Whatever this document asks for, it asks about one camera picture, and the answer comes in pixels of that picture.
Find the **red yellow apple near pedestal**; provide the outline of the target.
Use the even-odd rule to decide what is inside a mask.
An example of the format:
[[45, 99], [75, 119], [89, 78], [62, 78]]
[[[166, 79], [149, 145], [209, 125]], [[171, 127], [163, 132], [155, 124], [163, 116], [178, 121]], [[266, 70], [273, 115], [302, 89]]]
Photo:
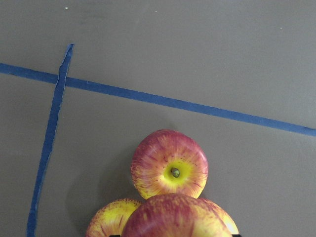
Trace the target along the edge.
[[212, 209], [217, 213], [219, 218], [224, 222], [228, 230], [231, 232], [233, 236], [240, 235], [239, 230], [234, 222], [234, 220], [231, 218], [231, 216], [219, 205], [214, 203], [213, 201], [206, 199], [206, 198], [200, 198], [204, 202], [206, 202], [208, 205], [212, 207]]

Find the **red yellow apple middle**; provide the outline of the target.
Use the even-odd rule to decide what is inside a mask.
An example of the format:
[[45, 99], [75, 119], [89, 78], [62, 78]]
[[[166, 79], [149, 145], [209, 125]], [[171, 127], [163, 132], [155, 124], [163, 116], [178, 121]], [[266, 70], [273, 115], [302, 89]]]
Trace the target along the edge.
[[142, 204], [141, 201], [132, 198], [122, 198], [107, 204], [92, 217], [85, 236], [109, 237], [121, 235], [128, 218]]

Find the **lone red yellow apple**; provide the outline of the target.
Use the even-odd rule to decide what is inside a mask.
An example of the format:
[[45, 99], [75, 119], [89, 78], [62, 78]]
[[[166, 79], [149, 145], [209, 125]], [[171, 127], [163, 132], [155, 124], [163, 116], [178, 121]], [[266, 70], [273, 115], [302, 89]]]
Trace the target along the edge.
[[166, 194], [147, 199], [128, 218], [123, 237], [231, 237], [214, 209], [205, 201]]

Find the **red yellow apple far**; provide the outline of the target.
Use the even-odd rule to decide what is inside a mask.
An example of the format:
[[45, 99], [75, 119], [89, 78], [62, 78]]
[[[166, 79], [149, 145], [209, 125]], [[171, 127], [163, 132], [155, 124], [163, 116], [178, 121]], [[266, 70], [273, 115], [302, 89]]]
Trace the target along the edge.
[[179, 131], [161, 129], [138, 145], [130, 171], [134, 186], [144, 199], [170, 193], [198, 198], [208, 178], [208, 160], [192, 138]]

